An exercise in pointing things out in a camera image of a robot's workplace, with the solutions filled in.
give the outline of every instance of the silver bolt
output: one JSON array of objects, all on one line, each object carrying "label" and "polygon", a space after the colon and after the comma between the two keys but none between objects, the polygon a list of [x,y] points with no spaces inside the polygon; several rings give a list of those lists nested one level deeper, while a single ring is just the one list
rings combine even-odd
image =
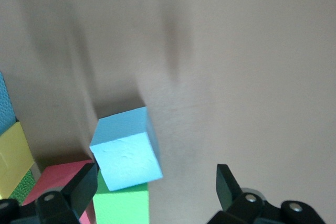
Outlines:
[{"label": "silver bolt", "polygon": [[302,211],[302,207],[299,204],[294,203],[294,202],[289,204],[289,207],[295,212],[301,212]]},{"label": "silver bolt", "polygon": [[44,200],[45,201],[49,201],[49,200],[51,200],[51,199],[53,199],[54,198],[54,195],[53,194],[49,194],[49,195],[47,195],[46,197],[44,197]]},{"label": "silver bolt", "polygon": [[250,202],[256,202],[256,201],[257,201],[257,198],[256,198],[254,195],[252,195],[252,194],[247,194],[247,195],[245,196],[245,198],[246,198],[248,201],[250,201]]},{"label": "silver bolt", "polygon": [[8,205],[9,205],[8,202],[3,202],[2,204],[0,204],[0,210],[8,207]]}]

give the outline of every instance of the white wall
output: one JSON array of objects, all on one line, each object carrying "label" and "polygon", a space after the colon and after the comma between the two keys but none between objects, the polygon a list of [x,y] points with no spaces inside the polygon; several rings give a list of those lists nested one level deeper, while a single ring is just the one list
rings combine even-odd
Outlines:
[{"label": "white wall", "polygon": [[0,71],[43,168],[149,107],[151,223],[206,223],[217,163],[336,219],[336,0],[0,0]]}]

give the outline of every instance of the blue cube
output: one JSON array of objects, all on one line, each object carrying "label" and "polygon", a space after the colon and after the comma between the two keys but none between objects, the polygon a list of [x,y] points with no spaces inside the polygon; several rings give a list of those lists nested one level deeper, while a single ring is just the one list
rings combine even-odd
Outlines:
[{"label": "blue cube", "polygon": [[6,85],[0,73],[0,135],[7,131],[16,122],[11,100]]},{"label": "blue cube", "polygon": [[159,146],[146,107],[101,118],[90,149],[110,191],[162,178]]}]

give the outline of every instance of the pink block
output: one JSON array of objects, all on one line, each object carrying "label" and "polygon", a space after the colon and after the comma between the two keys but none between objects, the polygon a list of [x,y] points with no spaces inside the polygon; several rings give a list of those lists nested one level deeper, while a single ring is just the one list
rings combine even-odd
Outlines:
[{"label": "pink block", "polygon": [[[47,167],[23,202],[23,205],[33,202],[50,188],[65,186],[87,163],[92,163],[92,160]],[[94,224],[96,223],[94,216],[93,204],[91,202],[79,220],[82,224]]]}]

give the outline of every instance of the toy block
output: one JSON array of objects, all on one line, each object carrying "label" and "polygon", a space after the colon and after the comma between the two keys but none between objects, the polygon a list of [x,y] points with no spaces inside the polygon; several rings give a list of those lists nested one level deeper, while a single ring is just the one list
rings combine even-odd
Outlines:
[{"label": "toy block", "polygon": [[149,224],[147,183],[110,191],[98,172],[98,189],[93,197],[97,224]]},{"label": "toy block", "polygon": [[[47,191],[62,189],[87,163],[92,163],[92,160],[48,166],[42,172],[40,179],[27,196],[23,205],[31,203]],[[95,217],[93,214],[88,213],[91,211],[91,209],[88,208],[79,219],[82,224],[91,224],[95,222]]]},{"label": "toy block", "polygon": [[9,199],[16,199],[21,205],[34,187],[35,183],[36,182],[34,180],[34,177],[29,170],[20,181],[18,186],[15,188],[14,192],[12,192],[12,194],[9,196]]},{"label": "toy block", "polygon": [[7,93],[6,85],[0,73],[0,135],[16,122],[14,110]]},{"label": "toy block", "polygon": [[12,194],[33,163],[21,124],[16,122],[0,136],[0,199]]},{"label": "toy block", "polygon": [[110,191],[162,178],[159,146],[146,107],[101,118],[90,149]]}]

